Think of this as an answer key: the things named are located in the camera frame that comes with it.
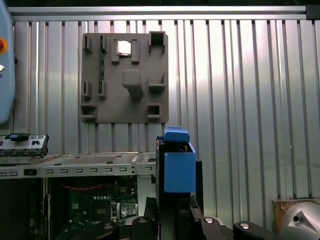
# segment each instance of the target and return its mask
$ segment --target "aluminum frame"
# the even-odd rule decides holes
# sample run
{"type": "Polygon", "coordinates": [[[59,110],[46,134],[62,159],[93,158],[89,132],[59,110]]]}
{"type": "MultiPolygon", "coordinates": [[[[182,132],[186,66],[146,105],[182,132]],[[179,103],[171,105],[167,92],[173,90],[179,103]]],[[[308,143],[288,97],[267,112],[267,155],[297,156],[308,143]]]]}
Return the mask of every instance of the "aluminum frame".
{"type": "Polygon", "coordinates": [[[305,6],[10,7],[14,21],[303,20],[305,6]]]}

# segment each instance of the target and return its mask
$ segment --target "control panel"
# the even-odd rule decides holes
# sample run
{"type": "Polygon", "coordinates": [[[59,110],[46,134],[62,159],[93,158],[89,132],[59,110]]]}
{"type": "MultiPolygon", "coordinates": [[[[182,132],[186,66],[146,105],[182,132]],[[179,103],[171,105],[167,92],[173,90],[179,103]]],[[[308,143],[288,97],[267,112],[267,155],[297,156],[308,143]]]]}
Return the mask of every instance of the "control panel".
{"type": "Polygon", "coordinates": [[[12,133],[0,136],[0,165],[31,164],[48,153],[48,135],[12,133]]]}
{"type": "Polygon", "coordinates": [[[15,54],[13,21],[0,0],[0,124],[8,121],[15,99],[15,54]]]}

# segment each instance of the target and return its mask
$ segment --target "gray mounting board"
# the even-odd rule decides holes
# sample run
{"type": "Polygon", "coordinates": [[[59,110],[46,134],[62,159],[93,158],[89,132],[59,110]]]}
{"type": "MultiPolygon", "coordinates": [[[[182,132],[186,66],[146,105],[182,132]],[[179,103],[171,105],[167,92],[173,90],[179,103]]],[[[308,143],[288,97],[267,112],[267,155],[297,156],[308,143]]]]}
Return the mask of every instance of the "gray mounting board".
{"type": "Polygon", "coordinates": [[[82,121],[168,122],[168,68],[165,32],[84,34],[82,121]]]}

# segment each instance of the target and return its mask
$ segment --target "light blue device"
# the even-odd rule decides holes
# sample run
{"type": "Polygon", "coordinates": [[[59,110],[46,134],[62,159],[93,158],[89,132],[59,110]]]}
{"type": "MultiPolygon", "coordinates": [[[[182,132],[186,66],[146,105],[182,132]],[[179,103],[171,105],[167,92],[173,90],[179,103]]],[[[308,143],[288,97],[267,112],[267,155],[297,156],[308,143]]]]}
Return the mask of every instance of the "light blue device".
{"type": "Polygon", "coordinates": [[[15,100],[15,53],[13,20],[0,0],[0,125],[8,121],[15,100]]]}

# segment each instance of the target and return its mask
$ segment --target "black bracket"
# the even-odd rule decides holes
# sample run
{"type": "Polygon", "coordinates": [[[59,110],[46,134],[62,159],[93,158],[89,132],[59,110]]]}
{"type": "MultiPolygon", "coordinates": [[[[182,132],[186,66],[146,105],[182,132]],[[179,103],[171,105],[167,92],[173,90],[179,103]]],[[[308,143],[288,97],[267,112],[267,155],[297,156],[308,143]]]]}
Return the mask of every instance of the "black bracket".
{"type": "Polygon", "coordinates": [[[307,20],[320,20],[320,5],[307,5],[305,12],[307,20]]]}

